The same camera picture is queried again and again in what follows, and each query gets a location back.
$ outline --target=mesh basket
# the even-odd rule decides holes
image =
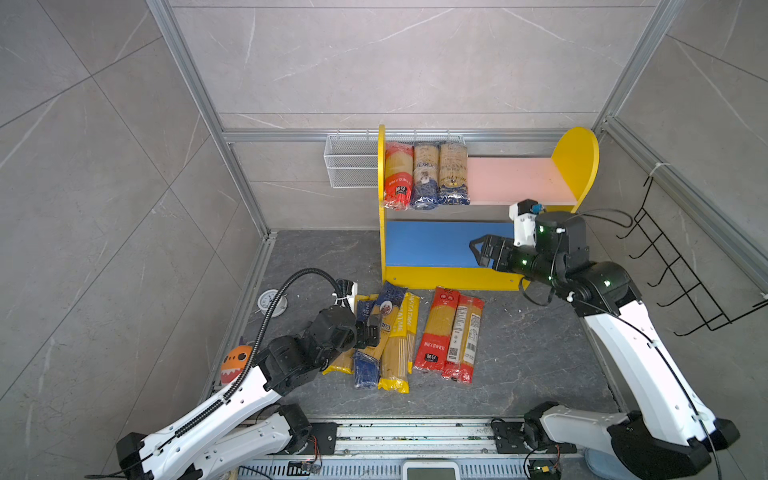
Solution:
[[[461,135],[447,131],[445,133],[394,131],[386,134],[386,140],[405,144],[421,141],[465,144]],[[328,135],[323,158],[326,161],[331,187],[375,188],[378,186],[379,135],[376,132]]]

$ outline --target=pink shelf board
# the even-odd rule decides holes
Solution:
[[[575,205],[551,158],[470,157],[467,186],[472,205],[512,205],[531,198],[544,205]]]

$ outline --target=blue shelf board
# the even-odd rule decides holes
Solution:
[[[513,238],[515,225],[512,222],[388,221],[386,264],[482,268],[472,255],[469,242],[488,234]]]

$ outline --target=orange toy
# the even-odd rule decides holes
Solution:
[[[221,365],[221,385],[229,385],[243,371],[252,347],[248,345],[238,346],[227,355]]]

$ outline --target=pasta package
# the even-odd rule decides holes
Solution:
[[[442,205],[469,205],[467,188],[467,147],[460,144],[440,145],[440,187],[438,201]]]
[[[408,331],[408,373],[413,373],[413,356],[416,354],[416,329],[419,327],[419,305],[421,298],[414,295],[413,301],[408,303],[409,310],[406,314],[406,330]]]
[[[356,316],[358,322],[368,323],[368,317],[373,310],[373,301],[376,300],[378,295],[356,295],[355,302],[357,303]],[[333,362],[328,365],[328,368],[323,370],[323,375],[327,375],[331,372],[349,373],[352,375],[352,355],[355,349],[349,349],[341,355],[337,356]]]
[[[384,206],[404,210],[413,190],[413,146],[387,142],[384,156]]]
[[[456,290],[441,286],[435,289],[435,299],[429,310],[422,344],[413,361],[413,366],[417,369],[442,370],[445,366],[445,355],[451,342],[458,296],[459,293]]]
[[[465,295],[459,297],[451,343],[442,370],[444,378],[472,383],[484,306],[485,302],[479,298]]]
[[[380,389],[408,393],[408,318],[413,317],[414,309],[418,314],[420,300],[416,295],[406,293],[402,301],[382,354]]]
[[[438,205],[437,177],[440,150],[435,144],[416,144],[413,148],[413,195],[411,206],[431,210]]]
[[[374,302],[373,310],[368,318],[369,325],[379,327],[379,345],[357,350],[352,357],[356,389],[376,389],[379,387],[379,362],[407,290],[405,287],[384,282],[384,287]]]

